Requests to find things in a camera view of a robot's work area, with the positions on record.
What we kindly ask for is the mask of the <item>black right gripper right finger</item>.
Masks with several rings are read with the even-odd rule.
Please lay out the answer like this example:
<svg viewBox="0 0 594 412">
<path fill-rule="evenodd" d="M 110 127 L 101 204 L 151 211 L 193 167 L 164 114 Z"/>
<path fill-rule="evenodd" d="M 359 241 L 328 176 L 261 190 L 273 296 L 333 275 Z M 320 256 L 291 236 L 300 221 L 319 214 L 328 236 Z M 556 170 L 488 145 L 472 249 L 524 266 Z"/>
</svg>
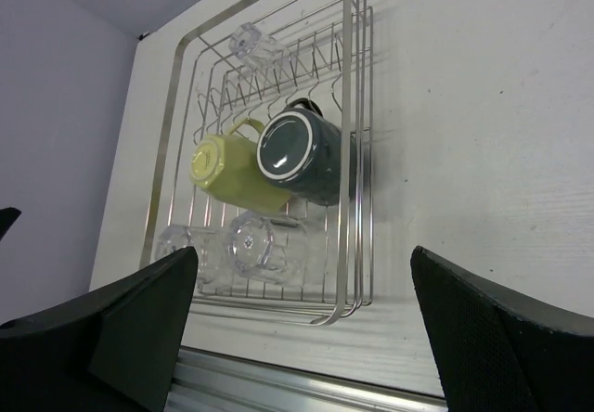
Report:
<svg viewBox="0 0 594 412">
<path fill-rule="evenodd" d="M 451 411 L 590 411 L 593 320 L 418 246 L 415 293 Z"/>
</svg>

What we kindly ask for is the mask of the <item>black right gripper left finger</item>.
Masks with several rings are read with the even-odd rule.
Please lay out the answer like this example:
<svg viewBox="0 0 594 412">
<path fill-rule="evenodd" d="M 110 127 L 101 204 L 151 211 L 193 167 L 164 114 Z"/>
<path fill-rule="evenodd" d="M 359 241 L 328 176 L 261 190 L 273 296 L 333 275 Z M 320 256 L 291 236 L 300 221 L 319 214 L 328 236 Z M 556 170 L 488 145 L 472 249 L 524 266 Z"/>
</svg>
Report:
<svg viewBox="0 0 594 412">
<path fill-rule="evenodd" d="M 162 411 L 199 257 L 183 248 L 1 327 L 4 411 Z"/>
</svg>

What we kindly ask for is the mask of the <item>clear faceted glass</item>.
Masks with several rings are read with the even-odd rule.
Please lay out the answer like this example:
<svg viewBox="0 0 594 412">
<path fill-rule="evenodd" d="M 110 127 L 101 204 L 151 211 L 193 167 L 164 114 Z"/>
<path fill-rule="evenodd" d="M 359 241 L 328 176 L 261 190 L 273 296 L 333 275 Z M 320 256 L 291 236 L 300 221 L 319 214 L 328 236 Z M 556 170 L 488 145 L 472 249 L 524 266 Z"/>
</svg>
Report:
<svg viewBox="0 0 594 412">
<path fill-rule="evenodd" d="M 193 247 L 198 255 L 198 292 L 209 294 L 231 288 L 232 271 L 227 263 L 223 233 L 218 230 L 189 225 L 169 225 L 158 237 L 154 259 L 161 259 L 187 247 Z"/>
<path fill-rule="evenodd" d="M 225 247 L 229 265 L 239 276 L 291 286 L 303 275 L 310 240 L 298 219 L 244 212 L 231 222 Z"/>
</svg>

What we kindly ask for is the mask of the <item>yellow-green ceramic mug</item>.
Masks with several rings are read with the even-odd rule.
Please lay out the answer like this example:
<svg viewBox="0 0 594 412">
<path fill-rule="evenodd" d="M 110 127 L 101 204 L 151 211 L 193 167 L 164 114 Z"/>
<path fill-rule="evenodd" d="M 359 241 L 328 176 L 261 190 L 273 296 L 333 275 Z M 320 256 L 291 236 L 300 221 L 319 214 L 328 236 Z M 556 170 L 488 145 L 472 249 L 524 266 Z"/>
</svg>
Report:
<svg viewBox="0 0 594 412">
<path fill-rule="evenodd" d="M 260 172 L 257 144 L 237 134 L 243 125 L 249 125 L 258 134 L 265 128 L 262 122 L 244 118 L 225 134 L 207 134 L 191 158 L 190 180 L 221 202 L 255 212 L 278 212 L 291 194 L 270 184 Z"/>
</svg>

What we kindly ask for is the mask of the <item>dark grey ceramic mug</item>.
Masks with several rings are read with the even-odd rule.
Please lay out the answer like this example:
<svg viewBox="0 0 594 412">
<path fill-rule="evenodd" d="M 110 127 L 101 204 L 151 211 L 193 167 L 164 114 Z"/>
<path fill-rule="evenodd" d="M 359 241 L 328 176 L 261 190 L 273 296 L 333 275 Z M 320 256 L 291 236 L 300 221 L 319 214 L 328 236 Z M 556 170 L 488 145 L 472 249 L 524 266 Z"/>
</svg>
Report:
<svg viewBox="0 0 594 412">
<path fill-rule="evenodd" d="M 340 200 L 342 131 L 312 100 L 292 100 L 260 134 L 256 162 L 273 186 L 318 206 Z"/>
</svg>

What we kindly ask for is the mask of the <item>aluminium table edge rail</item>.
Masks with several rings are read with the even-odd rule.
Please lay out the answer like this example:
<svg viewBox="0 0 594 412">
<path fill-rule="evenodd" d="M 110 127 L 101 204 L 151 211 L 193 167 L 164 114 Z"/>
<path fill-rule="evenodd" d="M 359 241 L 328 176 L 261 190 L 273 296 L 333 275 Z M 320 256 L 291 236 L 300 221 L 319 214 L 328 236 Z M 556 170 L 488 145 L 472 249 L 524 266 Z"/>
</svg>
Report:
<svg viewBox="0 0 594 412">
<path fill-rule="evenodd" d="M 440 397 L 183 347 L 166 411 L 446 411 Z"/>
</svg>

